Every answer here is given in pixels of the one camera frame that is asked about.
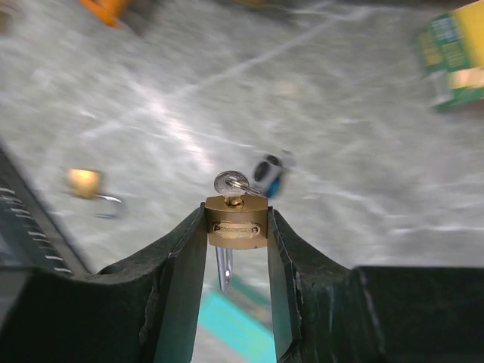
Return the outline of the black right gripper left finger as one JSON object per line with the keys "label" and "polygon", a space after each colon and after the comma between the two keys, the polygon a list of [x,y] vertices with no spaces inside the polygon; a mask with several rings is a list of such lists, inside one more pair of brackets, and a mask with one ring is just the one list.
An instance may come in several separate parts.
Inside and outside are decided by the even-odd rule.
{"label": "black right gripper left finger", "polygon": [[3,362],[189,362],[206,258],[194,210],[171,232],[95,275],[1,270]]}

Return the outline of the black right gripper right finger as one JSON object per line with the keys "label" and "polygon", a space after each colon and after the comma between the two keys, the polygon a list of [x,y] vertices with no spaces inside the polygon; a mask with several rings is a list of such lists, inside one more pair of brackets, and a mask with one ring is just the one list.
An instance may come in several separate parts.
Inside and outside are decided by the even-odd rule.
{"label": "black right gripper right finger", "polygon": [[480,268],[348,269],[268,212],[279,362],[481,362]]}

